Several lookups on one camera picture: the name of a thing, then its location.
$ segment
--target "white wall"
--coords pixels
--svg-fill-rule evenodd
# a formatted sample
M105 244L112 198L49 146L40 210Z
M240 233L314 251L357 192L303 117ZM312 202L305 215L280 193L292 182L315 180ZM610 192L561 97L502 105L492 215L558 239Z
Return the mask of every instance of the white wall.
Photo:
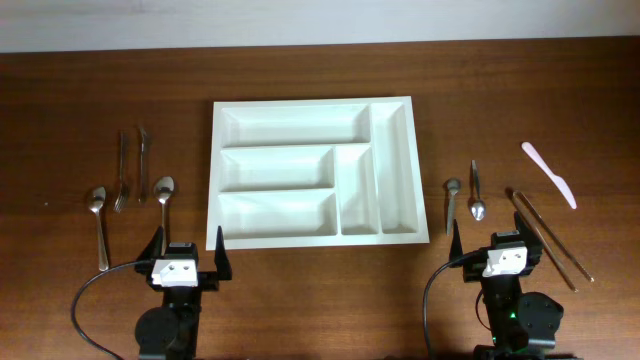
M639 34L639 0L0 0L0 52Z

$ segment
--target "spoon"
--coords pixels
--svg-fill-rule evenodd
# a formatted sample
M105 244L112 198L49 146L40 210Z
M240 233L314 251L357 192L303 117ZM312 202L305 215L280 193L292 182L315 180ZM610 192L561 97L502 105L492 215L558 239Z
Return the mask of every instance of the spoon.
M87 199L87 206L89 210L96 214L96 220L98 225L98 268L100 271L109 269L109 259L107 258L107 248L104 244L104 233L102 231L102 218L100 217L100 210L104 205L104 201L107 198L107 191L103 186L95 188L89 198Z
M476 186L476 194L478 194L478 199L471 205L471 215L473 215L474 219L480 221L484 219L487 207L480 198L480 182L478 180L478 168L476 167L475 160L471 160L471 170L473 171L473 184Z
M165 176L158 180L153 187L153 193L156 198L162 204L162 255L167 248L167 206L169 206L169 198L173 194L175 184L171 176Z
M453 227L453 218L456 213L456 201L454 197L460 191L460 180L451 178L447 181L447 189L449 190L449 211L447 216L447 235L451 234L451 228Z

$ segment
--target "white cutlery tray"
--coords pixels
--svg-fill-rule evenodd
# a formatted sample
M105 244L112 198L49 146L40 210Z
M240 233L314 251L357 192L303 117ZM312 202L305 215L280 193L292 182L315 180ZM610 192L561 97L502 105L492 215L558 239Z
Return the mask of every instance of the white cutlery tray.
M207 250L427 243L410 97L216 102Z

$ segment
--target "spoon bowl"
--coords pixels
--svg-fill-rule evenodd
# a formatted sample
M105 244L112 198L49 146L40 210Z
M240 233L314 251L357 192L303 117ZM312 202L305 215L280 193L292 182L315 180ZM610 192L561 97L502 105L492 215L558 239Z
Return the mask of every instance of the spoon bowl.
M456 178L452 178L447 181L447 189L451 195L457 194L461 187L462 185L460 184L460 180Z
M471 215L473 215L473 218L477 221L484 219L486 210L487 207L482 200L478 200L471 205Z
M165 176L156 182L153 187L153 193L160 202L160 204L166 204L169 201L171 195L175 190L175 183L171 176Z
M87 198L87 207L94 214L98 214L100 209L104 206L104 201L107 197L107 191L104 186L93 189Z

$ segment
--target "wooden table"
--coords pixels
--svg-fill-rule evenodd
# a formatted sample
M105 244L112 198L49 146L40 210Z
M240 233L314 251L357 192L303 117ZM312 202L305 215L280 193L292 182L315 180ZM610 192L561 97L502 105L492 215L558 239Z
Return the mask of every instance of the wooden table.
M421 300L447 259L445 191L457 198L465 250L514 228L505 189L525 192L593 273L571 293L545 255L524 291L564 305L557 352L586 359L640 353L640 40L434 42L0 56L0 353L3 358L104 359L74 332L71 299L98 270L84 196L114 199L117 132L153 137L152 181L173 175L174 241L205 252L212 103L410 95L431 244L232 251L234 280L203 297L203 359L424 357ZM571 186L571 210L519 147L530 141ZM137 179L137 150L128 174ZM488 217L472 219L469 165L478 162ZM111 261L134 259L160 222L155 201L106 212ZM430 296L440 352L490 344L474 313L478 284L445 272ZM139 316L161 303L125 271L90 288L79 321L98 342L136 358Z

